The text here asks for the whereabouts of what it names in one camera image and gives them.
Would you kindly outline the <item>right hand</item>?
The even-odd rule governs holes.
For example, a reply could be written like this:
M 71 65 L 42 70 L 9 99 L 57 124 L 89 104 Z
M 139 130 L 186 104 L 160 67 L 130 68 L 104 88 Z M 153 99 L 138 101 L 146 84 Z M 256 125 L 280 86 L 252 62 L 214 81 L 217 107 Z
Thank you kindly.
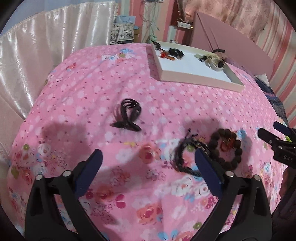
M 287 190 L 290 188 L 294 178 L 296 169 L 287 167 L 282 175 L 282 183 L 280 186 L 280 197 L 283 198 Z

